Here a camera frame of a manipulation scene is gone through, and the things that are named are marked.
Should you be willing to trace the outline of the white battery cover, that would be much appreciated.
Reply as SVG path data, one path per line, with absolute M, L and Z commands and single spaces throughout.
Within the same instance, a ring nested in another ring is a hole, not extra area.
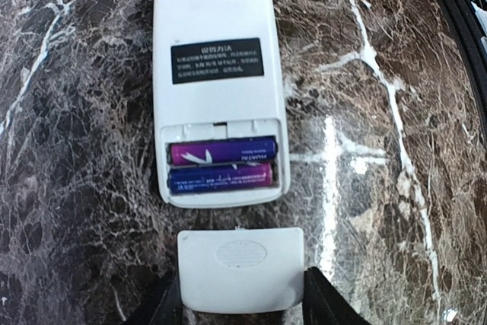
M 181 231 L 177 253 L 181 298 L 191 310 L 258 314 L 302 302 L 300 228 Z

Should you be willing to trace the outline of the white remote control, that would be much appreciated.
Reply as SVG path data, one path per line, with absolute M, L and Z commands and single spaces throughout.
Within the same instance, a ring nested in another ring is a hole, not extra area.
M 154 0 L 154 140 L 165 202 L 214 209 L 271 202 L 291 183 L 279 42 L 272 0 Z M 189 166 L 168 160 L 168 145 L 273 137 L 274 159 Z M 173 169 L 272 165 L 268 187 L 174 195 Z

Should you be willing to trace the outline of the blue battery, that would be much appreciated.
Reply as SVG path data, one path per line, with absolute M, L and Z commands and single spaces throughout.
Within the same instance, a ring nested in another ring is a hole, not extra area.
M 273 137 L 208 140 L 168 145 L 168 160 L 174 166 L 268 161 L 276 157 Z
M 246 190 L 273 184 L 270 163 L 173 169 L 167 182 L 170 192 L 174 195 Z

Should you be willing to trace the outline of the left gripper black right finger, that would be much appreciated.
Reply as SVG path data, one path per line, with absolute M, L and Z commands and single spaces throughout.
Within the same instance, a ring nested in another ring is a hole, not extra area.
M 304 273 L 304 325 L 370 325 L 317 267 Z

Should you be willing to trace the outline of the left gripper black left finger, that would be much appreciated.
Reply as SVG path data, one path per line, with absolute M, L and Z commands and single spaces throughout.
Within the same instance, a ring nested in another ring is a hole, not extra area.
M 157 283 L 153 292 L 154 309 L 150 325 L 180 325 L 183 323 L 183 304 L 178 272 L 168 271 Z

